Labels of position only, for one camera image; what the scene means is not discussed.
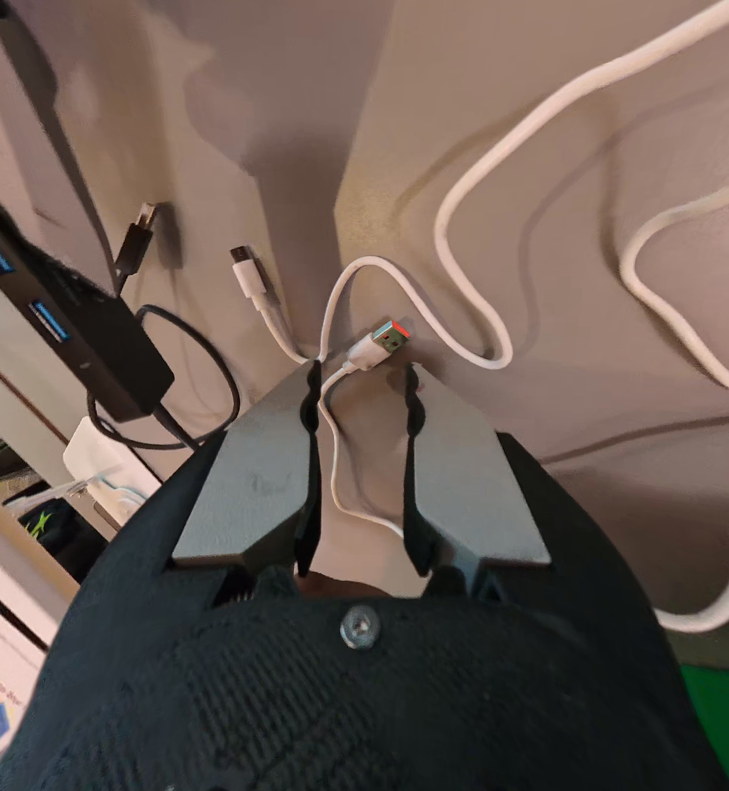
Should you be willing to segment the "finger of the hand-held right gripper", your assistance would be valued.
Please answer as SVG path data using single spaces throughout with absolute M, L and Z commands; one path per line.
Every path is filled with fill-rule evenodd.
M 63 437 L 86 415 L 85 390 L 0 291 L 0 373 Z
M 56 111 L 57 79 L 12 5 L 0 2 L 0 207 L 23 238 L 99 289 L 114 254 Z

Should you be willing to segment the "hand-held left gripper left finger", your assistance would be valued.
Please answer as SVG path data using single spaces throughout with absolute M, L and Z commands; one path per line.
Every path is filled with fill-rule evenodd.
M 320 387 L 320 362 L 307 362 L 233 422 L 173 549 L 177 565 L 308 574 L 321 535 Z

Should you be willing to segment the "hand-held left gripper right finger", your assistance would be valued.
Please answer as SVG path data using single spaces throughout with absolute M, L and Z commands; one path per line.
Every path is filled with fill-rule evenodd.
M 403 545 L 423 578 L 442 566 L 547 567 L 551 556 L 492 424 L 418 363 L 406 368 Z

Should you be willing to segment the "chair draped with black jacket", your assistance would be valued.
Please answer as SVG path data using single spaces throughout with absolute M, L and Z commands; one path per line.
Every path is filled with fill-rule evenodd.
M 3 506 L 79 585 L 109 542 L 64 498 L 9 498 Z

